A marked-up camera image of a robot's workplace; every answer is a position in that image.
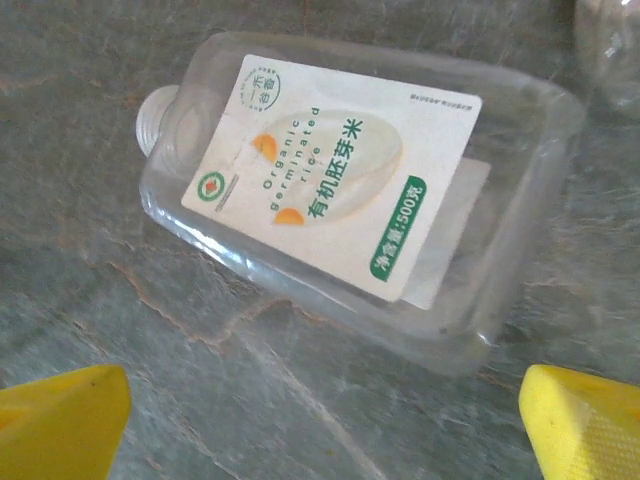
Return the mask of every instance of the gray marble surface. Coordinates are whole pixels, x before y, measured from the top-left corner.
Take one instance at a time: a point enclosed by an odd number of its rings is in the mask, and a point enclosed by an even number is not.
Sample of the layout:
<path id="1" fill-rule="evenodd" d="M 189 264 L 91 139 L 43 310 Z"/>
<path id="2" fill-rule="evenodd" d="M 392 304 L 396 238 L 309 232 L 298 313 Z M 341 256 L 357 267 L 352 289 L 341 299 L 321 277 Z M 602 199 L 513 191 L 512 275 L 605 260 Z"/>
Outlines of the gray marble surface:
<path id="1" fill-rule="evenodd" d="M 133 130 L 223 30 L 582 82 L 561 0 L 13 1 L 0 15 L 0 386 L 126 367 L 112 480 L 539 479 L 517 393 L 552 363 L 640 383 L 640 128 L 589 120 L 490 363 L 441 377 L 238 279 L 145 217 Z"/>

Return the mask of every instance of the product label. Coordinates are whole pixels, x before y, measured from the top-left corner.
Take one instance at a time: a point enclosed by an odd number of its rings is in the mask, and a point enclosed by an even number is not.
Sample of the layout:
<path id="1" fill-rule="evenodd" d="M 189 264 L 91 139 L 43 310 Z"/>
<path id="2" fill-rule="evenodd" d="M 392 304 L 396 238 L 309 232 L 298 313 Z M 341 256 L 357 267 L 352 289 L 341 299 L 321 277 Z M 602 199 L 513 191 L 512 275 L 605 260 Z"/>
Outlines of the product label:
<path id="1" fill-rule="evenodd" d="M 248 55 L 182 204 L 396 301 L 480 107 L 471 95 Z"/>

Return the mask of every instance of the yellow block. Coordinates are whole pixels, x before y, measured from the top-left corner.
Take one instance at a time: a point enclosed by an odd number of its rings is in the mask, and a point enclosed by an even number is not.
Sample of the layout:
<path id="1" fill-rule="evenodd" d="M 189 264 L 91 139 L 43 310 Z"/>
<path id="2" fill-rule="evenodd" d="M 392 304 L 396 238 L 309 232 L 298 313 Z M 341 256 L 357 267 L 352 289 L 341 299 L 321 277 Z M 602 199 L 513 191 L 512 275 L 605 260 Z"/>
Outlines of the yellow block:
<path id="1" fill-rule="evenodd" d="M 0 479 L 106 479 L 130 410 L 118 366 L 0 390 Z"/>
<path id="2" fill-rule="evenodd" d="M 640 479 L 640 388 L 534 365 L 519 401 L 545 480 Z"/>

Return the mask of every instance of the chinese characters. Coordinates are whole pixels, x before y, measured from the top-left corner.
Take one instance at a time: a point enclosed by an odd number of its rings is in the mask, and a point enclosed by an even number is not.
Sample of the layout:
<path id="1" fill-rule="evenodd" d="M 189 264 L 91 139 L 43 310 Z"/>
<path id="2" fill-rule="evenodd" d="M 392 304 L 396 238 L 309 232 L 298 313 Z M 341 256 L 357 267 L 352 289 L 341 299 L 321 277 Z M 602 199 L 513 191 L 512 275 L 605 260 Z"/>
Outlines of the chinese characters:
<path id="1" fill-rule="evenodd" d="M 316 190 L 316 198 L 309 205 L 307 216 L 313 218 L 324 217 L 330 201 L 334 197 L 335 191 L 349 166 L 358 135 L 362 132 L 363 123 L 362 120 L 356 118 L 347 118 L 345 120 L 342 126 L 342 136 L 336 142 L 333 156 Z"/>

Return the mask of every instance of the green logo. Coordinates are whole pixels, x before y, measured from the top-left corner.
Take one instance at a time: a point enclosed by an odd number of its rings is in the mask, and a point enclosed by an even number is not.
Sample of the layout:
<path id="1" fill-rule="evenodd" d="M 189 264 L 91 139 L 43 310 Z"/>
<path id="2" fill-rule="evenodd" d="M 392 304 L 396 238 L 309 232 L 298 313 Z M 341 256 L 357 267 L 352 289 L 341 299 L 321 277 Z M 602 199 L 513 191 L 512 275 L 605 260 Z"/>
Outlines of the green logo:
<path id="1" fill-rule="evenodd" d="M 198 196 L 203 202 L 213 202 L 224 192 L 224 177 L 218 172 L 207 173 L 198 184 Z"/>
<path id="2" fill-rule="evenodd" d="M 271 108 L 279 96 L 280 75 L 273 68 L 254 68 L 240 87 L 242 104 L 258 112 Z"/>

